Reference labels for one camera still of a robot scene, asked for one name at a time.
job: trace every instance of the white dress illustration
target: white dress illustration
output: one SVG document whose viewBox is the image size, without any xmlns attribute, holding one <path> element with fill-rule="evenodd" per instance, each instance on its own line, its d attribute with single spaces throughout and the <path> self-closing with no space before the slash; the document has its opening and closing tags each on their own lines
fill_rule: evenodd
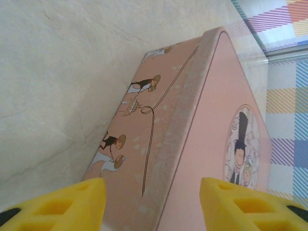
<svg viewBox="0 0 308 231">
<path fill-rule="evenodd" d="M 90 165 L 89 172 L 91 171 L 92 166 L 96 162 L 99 162 L 99 161 L 104 161 L 104 164 L 103 164 L 103 166 L 101 168 L 101 173 L 105 169 L 109 170 L 109 171 L 112 171 L 112 172 L 118 171 L 121 168 L 121 166 L 122 166 L 123 162 L 125 161 L 125 159 L 126 158 L 123 155 L 119 155 L 115 160 L 113 160 L 109 156 L 101 154 L 100 152 L 97 152 L 94 160 L 92 161 L 92 163 Z"/>
<path fill-rule="evenodd" d="M 148 90 L 150 88 L 151 84 L 147 84 L 145 86 L 143 86 L 141 89 L 139 88 L 134 88 L 134 84 L 131 84 L 131 86 L 129 87 L 129 90 L 127 91 L 127 94 L 130 93 L 138 93 L 138 92 L 143 92 L 144 90 Z"/>
<path fill-rule="evenodd" d="M 154 50 L 154 51 L 149 51 L 145 54 L 143 60 L 142 60 L 142 63 L 144 63 L 144 61 L 150 57 L 151 55 L 153 55 L 153 59 L 155 56 L 157 55 L 164 55 L 164 54 L 168 54 L 171 50 L 172 50 L 173 46 L 169 46 L 169 47 L 163 47 L 161 49 L 157 49 L 157 50 Z"/>
</svg>

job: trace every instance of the black suit illustration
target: black suit illustration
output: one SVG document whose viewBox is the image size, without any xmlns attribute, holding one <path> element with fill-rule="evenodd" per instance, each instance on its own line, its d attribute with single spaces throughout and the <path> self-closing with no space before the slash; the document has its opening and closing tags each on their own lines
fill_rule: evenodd
<svg viewBox="0 0 308 231">
<path fill-rule="evenodd" d="M 234 148 L 234 158 L 235 161 L 236 160 L 236 151 L 238 149 L 242 149 L 244 151 L 244 155 L 243 155 L 243 162 L 245 159 L 245 135 L 246 135 L 246 130 L 247 130 L 247 125 L 248 125 L 248 118 L 247 116 L 243 113 L 240 112 L 240 121 L 239 121 L 239 138 L 235 143 L 235 148 Z M 235 183 L 235 184 L 239 184 L 240 183 L 240 172 L 238 171 L 238 173 L 235 171 L 237 168 L 237 166 L 234 167 L 230 182 L 231 183 Z"/>
<path fill-rule="evenodd" d="M 113 136 L 109 136 L 106 140 L 103 140 L 105 142 L 105 146 L 100 146 L 103 150 L 110 146 L 110 151 L 111 151 L 111 145 L 115 144 L 117 142 L 117 138 Z"/>
</svg>

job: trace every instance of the cartoon bride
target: cartoon bride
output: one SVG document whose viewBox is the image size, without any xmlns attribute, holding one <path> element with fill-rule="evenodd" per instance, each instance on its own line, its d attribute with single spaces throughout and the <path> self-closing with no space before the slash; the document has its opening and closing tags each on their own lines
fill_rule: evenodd
<svg viewBox="0 0 308 231">
<path fill-rule="evenodd" d="M 242 185 L 247 188 L 251 188 L 250 183 L 251 183 L 251 177 L 253 173 L 252 165 L 253 165 L 253 160 L 249 156 L 245 163 L 244 174 L 243 174 L 244 177 L 243 177 L 243 183 L 242 183 Z"/>
<path fill-rule="evenodd" d="M 113 160 L 109 156 L 107 156 L 105 154 L 102 154 L 100 152 L 97 152 L 94 160 L 92 161 L 92 163 L 90 165 L 89 172 L 91 172 L 92 166 L 96 162 L 99 162 L 99 161 L 103 162 L 103 166 L 101 168 L 100 175 L 102 174 L 103 170 L 109 170 L 109 171 L 112 171 L 112 172 L 118 171 L 121 168 L 121 166 L 122 166 L 123 162 L 125 161 L 125 159 L 126 159 L 125 156 L 118 155 L 116 157 L 116 159 Z"/>
</svg>

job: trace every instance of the cartoon character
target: cartoon character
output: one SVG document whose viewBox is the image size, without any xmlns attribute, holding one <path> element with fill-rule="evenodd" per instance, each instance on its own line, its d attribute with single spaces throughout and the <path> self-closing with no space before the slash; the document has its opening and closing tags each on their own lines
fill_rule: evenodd
<svg viewBox="0 0 308 231">
<path fill-rule="evenodd" d="M 145 79 L 139 82 L 132 82 L 130 84 L 130 87 L 127 91 L 127 94 L 131 93 L 140 93 L 145 90 L 148 90 L 148 92 L 156 90 L 156 86 L 158 82 L 160 81 L 160 75 L 154 76 L 154 78 Z"/>
<path fill-rule="evenodd" d="M 99 147 L 99 151 L 100 150 L 105 150 L 106 147 L 110 147 L 110 154 L 113 160 L 113 156 L 112 156 L 112 151 L 111 151 L 111 147 L 112 145 L 115 145 L 115 148 L 120 150 L 121 148 L 123 148 L 125 141 L 126 141 L 126 135 L 120 135 L 119 138 L 113 137 L 113 136 L 109 136 L 107 139 L 105 139 L 105 137 L 108 135 L 108 132 L 106 133 L 106 135 L 103 138 L 103 141 L 101 142 L 101 145 Z"/>
<path fill-rule="evenodd" d="M 97 152 L 94 160 L 92 161 L 91 165 L 90 165 L 90 168 L 89 168 L 89 172 L 91 171 L 92 169 L 92 166 L 96 163 L 96 162 L 99 162 L 99 161 L 103 161 L 103 166 L 101 168 L 101 171 L 100 171 L 100 175 L 102 174 L 102 171 L 103 170 L 109 170 L 109 171 L 112 171 L 112 172 L 115 172 L 115 171 L 118 171 L 123 162 L 125 161 L 125 156 L 123 155 L 118 155 L 116 157 L 115 160 L 111 159 L 109 156 L 107 155 L 104 155 L 102 153 L 100 153 L 99 151 Z"/>
<path fill-rule="evenodd" d="M 144 61 L 150 57 L 151 55 L 153 55 L 153 59 L 155 56 L 157 55 L 164 55 L 164 54 L 168 54 L 171 50 L 172 50 L 173 46 L 168 46 L 168 47 L 163 47 L 161 49 L 158 50 L 154 50 L 154 51 L 149 51 L 145 54 L 142 63 L 144 63 Z"/>
<path fill-rule="evenodd" d="M 239 122 L 239 139 L 236 140 L 234 148 L 235 157 L 235 168 L 230 179 L 231 183 L 239 184 L 240 182 L 240 170 L 243 166 L 245 160 L 245 135 L 248 125 L 248 119 L 243 112 L 240 112 L 240 122 Z"/>
<path fill-rule="evenodd" d="M 246 161 L 245 167 L 244 167 L 244 187 L 249 187 L 250 180 L 252 176 L 252 163 L 251 161 Z"/>
</svg>

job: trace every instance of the cartoon wedding couple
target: cartoon wedding couple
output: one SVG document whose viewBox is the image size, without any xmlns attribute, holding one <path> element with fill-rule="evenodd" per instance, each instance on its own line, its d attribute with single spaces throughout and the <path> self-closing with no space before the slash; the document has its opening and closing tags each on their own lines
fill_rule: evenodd
<svg viewBox="0 0 308 231">
<path fill-rule="evenodd" d="M 233 173 L 230 179 L 231 183 L 240 184 L 240 171 L 242 166 L 244 165 L 245 160 L 245 135 L 248 125 L 247 116 L 240 112 L 240 122 L 239 122 L 239 138 L 235 142 L 234 148 L 234 158 L 235 158 L 235 166 L 233 169 Z M 251 157 L 247 158 L 248 160 L 245 162 L 244 166 L 244 180 L 242 186 L 249 187 L 251 176 L 252 176 L 252 164 L 253 161 Z"/>
<path fill-rule="evenodd" d="M 137 101 L 136 97 L 145 90 L 148 92 L 155 91 L 160 78 L 160 75 L 156 75 L 150 79 L 132 82 L 126 95 L 133 95 L 133 93 L 136 93 L 136 95 L 135 97 L 131 96 L 129 99 L 123 100 L 117 113 L 122 112 L 123 116 L 128 116 L 141 108 L 142 105 Z"/>
<path fill-rule="evenodd" d="M 97 162 L 103 162 L 103 166 L 101 168 L 100 171 L 100 175 L 102 174 L 103 170 L 109 170 L 109 171 L 118 171 L 123 162 L 125 161 L 125 157 L 123 155 L 118 155 L 115 159 L 112 155 L 112 150 L 111 148 L 114 146 L 117 150 L 120 150 L 121 148 L 123 148 L 125 141 L 126 141 L 126 136 L 125 135 L 120 135 L 118 138 L 113 137 L 113 136 L 109 136 L 107 139 L 106 136 L 108 135 L 108 132 L 106 133 L 105 137 L 103 138 L 103 141 L 101 142 L 101 145 L 98 149 L 98 152 L 94 158 L 94 160 L 92 161 L 90 168 L 89 168 L 89 172 L 92 169 L 92 166 L 97 163 Z M 103 154 L 104 150 L 106 147 L 109 147 L 110 150 L 110 156 L 107 156 L 105 154 Z"/>
</svg>

